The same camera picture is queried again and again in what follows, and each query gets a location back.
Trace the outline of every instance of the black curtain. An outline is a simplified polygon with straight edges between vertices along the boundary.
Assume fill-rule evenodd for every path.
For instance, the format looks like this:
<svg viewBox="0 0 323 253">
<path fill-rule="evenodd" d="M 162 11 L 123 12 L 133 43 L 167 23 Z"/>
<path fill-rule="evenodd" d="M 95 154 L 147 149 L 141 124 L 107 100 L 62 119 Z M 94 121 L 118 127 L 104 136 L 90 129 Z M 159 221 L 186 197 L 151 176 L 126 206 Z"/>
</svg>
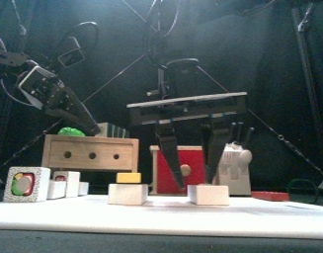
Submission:
<svg viewBox="0 0 323 253">
<path fill-rule="evenodd" d="M 59 50 L 55 45 L 76 24 L 87 21 L 98 24 L 98 47 L 86 55 L 86 61 L 64 69 L 59 77 L 80 101 L 86 100 L 84 105 L 95 120 L 129 128 L 131 136 L 141 140 L 139 169 L 146 183 L 153 181 L 150 145 L 157 144 L 155 129 L 154 126 L 130 127 L 127 104 L 149 101 L 147 91 L 158 88 L 158 69 L 145 56 L 143 45 L 145 19 L 153 2 L 16 1 L 22 22 L 26 24 L 26 20 L 31 20 L 24 52 L 42 65 Z M 281 134 L 323 169 L 323 153 L 317 139 L 289 1 L 275 1 L 250 16 L 241 16 L 229 10 L 223 13 L 217 1 L 178 2 L 178 21 L 163 53 L 167 59 L 198 58 L 203 70 L 198 71 L 202 94 L 225 93 L 225 89 L 229 92 L 249 92 L 253 113 L 247 115 L 247 124 L 257 128 L 250 145 L 254 153 L 250 166 L 253 188 L 283 189 L 294 178 L 310 179 L 320 184 L 320 173 L 277 136 L 277 133 Z M 298 6 L 301 17 L 306 7 L 308 3 Z M 305 34 L 308 55 L 323 129 L 323 1 L 314 4 L 309 25 Z M 18 48 L 18 26 L 11 1 L 0 1 L 0 36 L 10 50 Z M 79 37 L 84 44 L 94 40 L 88 31 Z M 8 80 L 7 86 L 15 89 L 12 80 Z M 18 90 L 15 96 L 22 98 Z M 0 89 L 0 165 L 55 121 L 39 110 L 11 103 Z M 175 124 L 179 144 L 201 144 L 198 124 L 199 121 Z M 64 125 L 55 127 L 50 133 L 55 134 L 62 127 Z M 44 139 L 40 138 L 4 167 L 2 177 L 6 178 L 12 165 L 42 164 L 43 145 Z M 95 175 L 87 178 L 92 185 L 112 180 L 107 173 Z"/>
</svg>

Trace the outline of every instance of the hole in wooden box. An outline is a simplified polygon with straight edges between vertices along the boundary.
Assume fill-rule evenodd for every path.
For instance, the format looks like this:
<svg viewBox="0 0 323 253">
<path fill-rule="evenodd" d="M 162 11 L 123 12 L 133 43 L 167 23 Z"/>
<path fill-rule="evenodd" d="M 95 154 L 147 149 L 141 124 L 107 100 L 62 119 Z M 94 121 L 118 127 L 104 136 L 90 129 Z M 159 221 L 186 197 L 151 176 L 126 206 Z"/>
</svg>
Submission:
<svg viewBox="0 0 323 253">
<path fill-rule="evenodd" d="M 96 153 L 91 152 L 91 153 L 88 154 L 88 157 L 90 157 L 90 159 L 95 159 L 95 158 L 96 158 Z"/>
<path fill-rule="evenodd" d="M 70 151 L 66 151 L 64 154 L 63 154 L 63 157 L 64 157 L 64 158 L 71 158 L 71 152 L 70 152 Z"/>
</svg>

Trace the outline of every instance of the white block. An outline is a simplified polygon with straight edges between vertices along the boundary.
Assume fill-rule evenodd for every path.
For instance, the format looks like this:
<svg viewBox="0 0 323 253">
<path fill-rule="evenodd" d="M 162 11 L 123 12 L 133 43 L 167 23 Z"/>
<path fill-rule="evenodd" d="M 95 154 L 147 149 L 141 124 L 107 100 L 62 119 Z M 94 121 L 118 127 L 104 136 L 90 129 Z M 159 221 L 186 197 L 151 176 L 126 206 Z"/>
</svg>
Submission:
<svg viewBox="0 0 323 253">
<path fill-rule="evenodd" d="M 227 206 L 230 204 L 227 186 L 189 185 L 187 196 L 190 201 L 199 206 Z"/>
<path fill-rule="evenodd" d="M 80 182 L 79 183 L 79 195 L 86 196 L 88 194 L 88 188 L 90 188 L 90 183 L 88 182 Z"/>
<path fill-rule="evenodd" d="M 63 198 L 66 195 L 66 181 L 51 180 L 48 200 Z"/>
<path fill-rule="evenodd" d="M 55 171 L 54 172 L 55 181 L 66 181 L 66 197 L 78 197 L 79 194 L 79 182 L 80 182 L 80 172 L 76 171 Z"/>
<path fill-rule="evenodd" d="M 138 206 L 147 201 L 149 185 L 110 184 L 108 204 Z"/>
<path fill-rule="evenodd" d="M 4 202 L 43 202 L 48 197 L 51 169 L 46 167 L 11 167 Z"/>
</svg>

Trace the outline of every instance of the wooden box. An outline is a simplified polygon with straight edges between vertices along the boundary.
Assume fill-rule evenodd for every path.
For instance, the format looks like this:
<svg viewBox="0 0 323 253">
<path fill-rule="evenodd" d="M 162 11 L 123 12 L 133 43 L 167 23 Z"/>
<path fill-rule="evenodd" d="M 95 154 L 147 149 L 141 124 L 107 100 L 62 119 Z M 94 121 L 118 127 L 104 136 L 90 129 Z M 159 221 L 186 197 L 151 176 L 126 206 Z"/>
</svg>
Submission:
<svg viewBox="0 0 323 253">
<path fill-rule="evenodd" d="M 139 140 L 48 134 L 43 166 L 138 172 Z"/>
<path fill-rule="evenodd" d="M 205 183 L 203 152 L 201 146 L 179 146 L 178 159 L 182 170 L 185 187 Z M 185 195 L 187 189 L 181 191 L 173 179 L 166 159 L 158 146 L 151 146 L 154 157 L 154 190 L 151 194 Z"/>
</svg>

